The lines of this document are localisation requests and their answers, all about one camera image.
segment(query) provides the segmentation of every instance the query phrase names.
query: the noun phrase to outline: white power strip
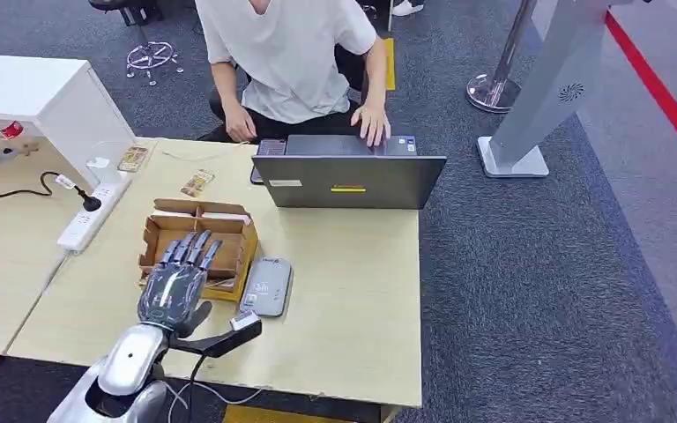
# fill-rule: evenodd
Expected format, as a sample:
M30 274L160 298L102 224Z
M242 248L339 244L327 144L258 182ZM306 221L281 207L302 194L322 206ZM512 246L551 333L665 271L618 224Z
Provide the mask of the white power strip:
M101 183L92 193L102 202L102 206L95 211L80 211L71 223L63 230L58 238L58 245L74 254L84 251L89 241L100 230L100 226L113 211L115 204L128 188L130 176L125 172L119 172L122 180L118 183Z

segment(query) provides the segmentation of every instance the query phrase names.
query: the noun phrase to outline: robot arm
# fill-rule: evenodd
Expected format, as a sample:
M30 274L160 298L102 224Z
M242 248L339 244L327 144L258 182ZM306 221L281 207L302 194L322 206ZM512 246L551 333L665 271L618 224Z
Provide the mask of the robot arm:
M82 376L48 418L48 423L152 422L165 402L162 359L169 349L218 358L261 334L260 319L248 312L230 321L232 329L212 338L188 338L212 310L198 308L206 273L221 246L215 240L201 262L210 231L172 241L154 266L138 301L139 323L129 327L107 357ZM114 400L123 412L110 415L103 404Z

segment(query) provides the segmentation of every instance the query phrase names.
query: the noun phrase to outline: gray laptop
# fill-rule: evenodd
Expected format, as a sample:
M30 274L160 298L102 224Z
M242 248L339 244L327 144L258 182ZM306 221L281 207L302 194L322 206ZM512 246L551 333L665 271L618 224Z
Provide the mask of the gray laptop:
M279 207L421 209L447 158L416 146L414 137L369 148L357 137L293 135L284 155L253 163Z

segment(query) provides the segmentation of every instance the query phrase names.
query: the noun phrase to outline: man's right hand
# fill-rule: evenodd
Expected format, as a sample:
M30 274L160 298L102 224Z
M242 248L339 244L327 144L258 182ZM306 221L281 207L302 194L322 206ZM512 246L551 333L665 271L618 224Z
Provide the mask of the man's right hand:
M256 139L256 125L250 117L248 110L240 104L234 104L224 110L227 118L227 134L236 143L249 143Z

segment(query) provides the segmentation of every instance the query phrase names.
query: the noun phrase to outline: laptop lid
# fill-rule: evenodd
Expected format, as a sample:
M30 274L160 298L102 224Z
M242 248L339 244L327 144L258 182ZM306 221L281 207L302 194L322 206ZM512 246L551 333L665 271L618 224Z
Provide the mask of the laptop lid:
M421 209L447 158L253 156L279 207Z

